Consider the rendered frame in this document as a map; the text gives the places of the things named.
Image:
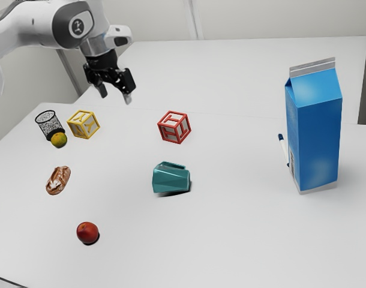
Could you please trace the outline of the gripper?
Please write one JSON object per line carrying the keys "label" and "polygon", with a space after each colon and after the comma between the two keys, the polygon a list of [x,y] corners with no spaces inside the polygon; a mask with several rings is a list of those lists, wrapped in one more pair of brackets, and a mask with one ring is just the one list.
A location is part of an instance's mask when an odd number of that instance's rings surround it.
{"label": "gripper", "polygon": [[83,65],[88,83],[94,85],[102,98],[107,96],[105,83],[109,83],[120,90],[126,104],[132,102],[131,93],[135,90],[136,84],[128,68],[121,70],[117,65],[118,56],[114,49],[107,53],[92,57],[86,57]]}

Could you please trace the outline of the teal faceted mug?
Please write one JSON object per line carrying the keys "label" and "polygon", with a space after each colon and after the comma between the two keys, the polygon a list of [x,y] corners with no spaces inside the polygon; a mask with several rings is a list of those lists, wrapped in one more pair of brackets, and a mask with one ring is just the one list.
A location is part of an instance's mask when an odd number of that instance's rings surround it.
{"label": "teal faceted mug", "polygon": [[154,193],[187,192],[191,187],[190,171],[185,166],[163,161],[152,173]]}

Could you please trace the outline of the yellow letter block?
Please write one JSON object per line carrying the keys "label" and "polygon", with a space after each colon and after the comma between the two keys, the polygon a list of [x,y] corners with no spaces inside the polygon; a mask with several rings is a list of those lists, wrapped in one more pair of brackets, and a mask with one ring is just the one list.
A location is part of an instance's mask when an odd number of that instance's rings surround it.
{"label": "yellow letter block", "polygon": [[78,110],[67,120],[67,124],[75,137],[83,139],[91,138],[100,129],[95,114],[86,110]]}

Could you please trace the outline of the red letter block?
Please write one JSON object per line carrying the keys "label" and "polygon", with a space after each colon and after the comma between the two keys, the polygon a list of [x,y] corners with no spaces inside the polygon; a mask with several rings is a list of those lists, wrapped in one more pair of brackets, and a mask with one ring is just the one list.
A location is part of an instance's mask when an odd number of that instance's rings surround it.
{"label": "red letter block", "polygon": [[163,140],[181,144],[190,134],[191,126],[186,113],[169,110],[157,126]]}

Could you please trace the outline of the yellow-green citrus fruit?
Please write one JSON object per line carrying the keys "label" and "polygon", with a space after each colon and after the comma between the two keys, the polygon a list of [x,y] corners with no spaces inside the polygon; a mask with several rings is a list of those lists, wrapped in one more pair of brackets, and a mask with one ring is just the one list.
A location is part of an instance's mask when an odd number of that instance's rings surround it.
{"label": "yellow-green citrus fruit", "polygon": [[51,144],[56,148],[62,148],[67,144],[67,136],[63,132],[55,133],[51,139]]}

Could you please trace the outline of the black mesh pen holder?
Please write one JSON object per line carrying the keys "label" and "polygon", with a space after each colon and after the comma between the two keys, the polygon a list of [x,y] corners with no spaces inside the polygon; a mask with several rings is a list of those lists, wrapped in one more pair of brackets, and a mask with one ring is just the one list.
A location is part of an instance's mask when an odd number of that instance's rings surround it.
{"label": "black mesh pen holder", "polygon": [[54,110],[45,110],[41,112],[35,117],[35,122],[43,132],[47,141],[51,141],[51,138],[56,133],[65,133]]}

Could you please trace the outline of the brown bread loaf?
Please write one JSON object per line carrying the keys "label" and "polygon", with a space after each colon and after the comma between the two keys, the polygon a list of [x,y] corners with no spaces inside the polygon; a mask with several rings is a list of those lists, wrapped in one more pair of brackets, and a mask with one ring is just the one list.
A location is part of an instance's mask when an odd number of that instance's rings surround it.
{"label": "brown bread loaf", "polygon": [[46,182],[46,191],[49,195],[59,194],[68,183],[71,169],[68,166],[58,166],[54,168],[50,178]]}

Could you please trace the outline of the red apple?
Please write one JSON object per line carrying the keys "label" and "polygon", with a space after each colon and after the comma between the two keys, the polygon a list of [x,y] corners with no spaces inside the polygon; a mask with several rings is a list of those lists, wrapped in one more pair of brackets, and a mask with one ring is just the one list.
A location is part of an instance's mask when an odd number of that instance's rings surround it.
{"label": "red apple", "polygon": [[77,226],[76,235],[84,244],[93,244],[99,237],[98,227],[91,222],[82,222]]}

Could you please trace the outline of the white pen with blue cap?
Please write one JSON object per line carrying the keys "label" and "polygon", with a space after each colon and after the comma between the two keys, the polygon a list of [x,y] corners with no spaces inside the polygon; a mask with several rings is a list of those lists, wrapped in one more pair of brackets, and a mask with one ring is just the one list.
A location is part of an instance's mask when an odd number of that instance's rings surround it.
{"label": "white pen with blue cap", "polygon": [[287,167],[289,167],[289,153],[288,153],[285,139],[281,133],[278,134],[278,140],[279,140],[279,143],[281,145],[281,149],[282,149],[282,152],[284,155],[285,164]]}

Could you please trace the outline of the blue milk carton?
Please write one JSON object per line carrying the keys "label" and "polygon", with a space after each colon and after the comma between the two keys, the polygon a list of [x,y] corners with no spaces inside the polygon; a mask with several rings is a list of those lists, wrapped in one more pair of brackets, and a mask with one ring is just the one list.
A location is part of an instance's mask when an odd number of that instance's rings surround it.
{"label": "blue milk carton", "polygon": [[336,187],[343,98],[335,58],[290,67],[284,88],[288,165],[299,194]]}

